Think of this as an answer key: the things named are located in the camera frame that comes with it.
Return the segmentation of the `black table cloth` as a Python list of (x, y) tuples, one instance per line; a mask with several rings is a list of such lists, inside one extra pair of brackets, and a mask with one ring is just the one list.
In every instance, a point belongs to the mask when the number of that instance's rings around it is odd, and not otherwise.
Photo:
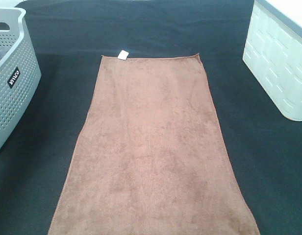
[(199, 54), (242, 195), (263, 235), (302, 235), (302, 122), (242, 61), (251, 0), (26, 0), (41, 70), (0, 150), (0, 235), (48, 232), (101, 57)]

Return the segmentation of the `grey perforated laundry basket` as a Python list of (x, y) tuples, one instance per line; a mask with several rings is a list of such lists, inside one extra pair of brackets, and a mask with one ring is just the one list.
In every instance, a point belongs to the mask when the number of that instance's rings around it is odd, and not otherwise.
[(0, 23), (0, 149), (27, 109), (41, 71), (25, 21), (26, 11), (1, 7)]

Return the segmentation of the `brown towel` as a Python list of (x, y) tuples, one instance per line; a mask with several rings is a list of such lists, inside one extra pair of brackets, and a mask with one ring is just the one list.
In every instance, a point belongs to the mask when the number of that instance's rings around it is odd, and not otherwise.
[(257, 235), (204, 66), (103, 56), (50, 235)]

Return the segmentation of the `white plastic basket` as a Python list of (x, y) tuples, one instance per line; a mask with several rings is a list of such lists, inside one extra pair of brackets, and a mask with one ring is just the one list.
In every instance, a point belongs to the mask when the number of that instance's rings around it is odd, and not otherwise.
[(256, 0), (244, 63), (283, 116), (302, 121), (302, 0)]

